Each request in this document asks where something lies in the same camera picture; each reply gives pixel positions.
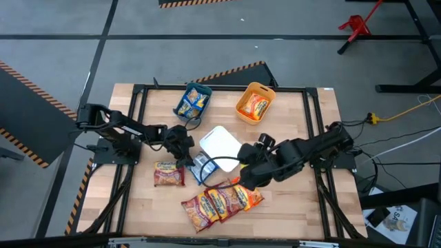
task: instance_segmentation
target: ramen noodle packet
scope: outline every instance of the ramen noodle packet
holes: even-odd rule
[[[231,185],[229,180],[215,185],[214,187],[223,187]],[[211,200],[214,208],[218,212],[220,222],[224,223],[243,209],[242,203],[239,201],[236,191],[233,187],[226,189],[207,189],[205,194]]]
[[[175,162],[156,162],[154,164],[154,186],[185,186],[184,167],[176,168]]]
[[[232,183],[237,183],[240,180],[240,176],[236,177],[232,180]],[[260,192],[255,189],[251,191],[242,185],[234,186],[234,190],[236,190],[237,196],[239,197],[239,201],[244,207],[245,211],[252,209],[257,206],[264,198]]]
[[[181,205],[192,221],[196,233],[211,227],[219,220],[219,215],[204,192],[191,200],[181,202]]]
[[[269,105],[269,100],[263,96],[253,93],[248,101],[239,109],[239,112],[245,116],[250,117],[255,121],[262,118],[263,113]]]

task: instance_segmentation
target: black table leg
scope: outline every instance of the black table leg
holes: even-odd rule
[[[441,79],[441,69],[436,69],[415,85],[376,85],[378,93],[416,93],[416,94],[441,94],[441,86],[431,86]]]
[[[373,209],[377,207],[392,207],[406,203],[416,203],[421,198],[428,198],[434,202],[438,201],[438,183],[401,189],[395,192],[386,192],[373,196],[360,198],[362,209]]]

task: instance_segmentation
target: wooden table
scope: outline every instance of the wooden table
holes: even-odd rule
[[[116,84],[109,108],[127,114],[132,84]],[[332,89],[318,89],[320,108],[324,124],[340,120],[336,96]],[[222,125],[242,143],[254,143],[260,133],[268,133],[281,142],[287,138],[307,138],[307,126],[302,94],[278,92],[261,124],[252,126],[240,120],[235,113],[235,105],[242,92],[214,91],[209,107],[199,128],[189,132],[195,140],[191,148],[194,156],[200,151],[198,141],[217,125]],[[167,124],[169,127],[183,124],[172,113],[182,97],[182,90],[149,90],[145,107],[144,125]],[[138,116],[139,106],[134,116]],[[141,160],[134,169],[134,176],[127,205],[124,230],[125,235],[172,236],[172,237],[228,237],[228,238],[287,238],[323,239],[322,222],[318,205],[318,195],[313,170],[309,166],[284,182],[271,182],[260,191],[265,200],[249,212],[240,212],[227,222],[215,223],[210,229],[196,234],[180,202],[201,193],[188,170],[185,170],[186,187],[154,187],[154,162],[173,161],[164,149],[152,151],[144,145]],[[115,165],[104,165],[91,177],[80,215],[77,231],[89,227],[109,201],[114,178]],[[237,167],[227,174],[220,169],[208,180],[209,185],[225,178],[239,175]],[[366,234],[362,211],[358,200],[353,176],[345,169],[334,170],[338,202],[348,219],[357,230]],[[328,206],[331,232],[335,236],[332,210]],[[116,206],[111,230],[116,229],[119,206]]]

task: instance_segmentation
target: gray concrete floor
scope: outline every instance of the gray concrete floor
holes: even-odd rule
[[[112,1],[2,0],[0,34],[100,34]],[[347,34],[337,27],[349,15],[366,15],[372,3],[343,0],[238,0],[229,3],[160,10],[156,1],[120,0],[110,34]],[[428,33],[438,24],[425,1],[412,1]],[[381,6],[369,22],[374,34],[417,34],[404,4]],[[2,41],[0,59],[75,109],[98,41]],[[115,83],[184,83],[254,61],[266,61],[280,85],[334,87],[343,120],[364,118],[367,112],[391,116],[418,104],[417,95],[377,94],[379,83],[413,84],[435,63],[425,45],[415,41],[360,41],[344,56],[342,41],[107,41],[89,102],[108,104]],[[406,134],[441,124],[433,105],[422,107],[394,122],[366,126],[356,143]],[[356,135],[359,127],[350,129]],[[365,150],[376,154],[415,136]],[[439,161],[440,134],[387,154],[382,162]],[[83,134],[77,143],[93,143]],[[3,137],[0,145],[14,149]],[[48,235],[62,235],[83,170],[91,153],[74,149]],[[362,177],[373,173],[361,165]],[[1,160],[0,240],[29,238],[39,219],[57,164],[40,169]],[[438,166],[388,166],[406,187],[436,182]],[[402,186],[380,169],[378,184]]]

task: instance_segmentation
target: black and orange hazard tape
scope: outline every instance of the black and orange hazard tape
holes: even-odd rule
[[[174,8],[181,6],[195,6],[206,3],[222,3],[233,0],[159,0],[159,8]]]
[[[13,76],[16,80],[24,84],[27,88],[32,90],[37,96],[40,96],[42,99],[49,102],[53,107],[57,108],[58,110],[62,111],[65,115],[67,115],[72,120],[76,120],[76,112],[72,111],[68,107],[66,107],[64,104],[57,101],[55,98],[53,98],[50,94],[39,88],[35,83],[31,82],[27,78],[25,78],[23,75],[15,71],[13,68],[11,68],[9,65],[4,63],[3,61],[0,61],[0,70],[3,70],[4,72],[8,73],[10,76]],[[39,165],[42,168],[46,168],[49,166],[49,163],[45,161],[43,158],[41,158],[38,154],[33,152],[28,146],[23,144],[21,141],[19,141],[18,138],[14,137],[10,131],[7,130],[5,127],[0,127],[0,134],[3,135],[8,141],[10,141],[13,145],[15,145],[17,148],[19,148],[24,154],[26,154],[28,157],[30,157],[37,165]]]
[[[208,80],[216,79],[216,78],[218,78],[220,76],[226,76],[226,75],[231,74],[231,73],[241,72],[243,70],[250,69],[250,68],[253,68],[255,66],[264,65],[264,64],[265,64],[264,61],[258,61],[258,62],[255,62],[255,63],[250,63],[249,65],[239,66],[237,68],[230,69],[228,71],[218,72],[218,73],[213,74],[213,75],[204,76],[203,78],[192,80],[192,83],[203,83],[203,82],[208,81]]]
[[[20,73],[12,69],[9,65],[6,65],[3,61],[0,61],[0,69],[3,69],[5,72],[16,78],[18,81],[22,82],[26,87],[30,88],[35,94],[39,95],[41,98],[48,101],[50,104],[52,104],[54,107],[62,111],[64,114],[72,118],[74,121],[76,121],[76,112],[72,111],[68,107],[66,107],[64,104],[57,101],[55,98],[53,98],[49,93],[45,92],[41,88],[39,88],[35,83],[29,81],[27,78],[22,76]]]
[[[23,145],[18,139],[16,139],[13,135],[8,133],[4,128],[0,127],[0,134],[3,135],[9,142],[18,147],[24,154],[26,154],[32,161],[34,161],[37,165],[42,168],[46,168],[49,166],[49,163],[43,161],[42,158],[37,156],[33,151]]]
[[[89,162],[85,167],[85,172],[83,179],[81,180],[80,188],[78,190],[78,194],[76,195],[75,201],[74,201],[74,207],[72,208],[72,211],[70,212],[68,225],[66,226],[66,230],[64,231],[64,235],[68,236],[72,233],[72,231],[75,231],[74,229],[74,223],[78,222],[77,216],[79,216],[80,212],[80,203],[83,200],[83,197],[85,197],[85,192],[88,186],[90,173],[92,172],[92,164],[93,164],[92,158],[89,158]]]

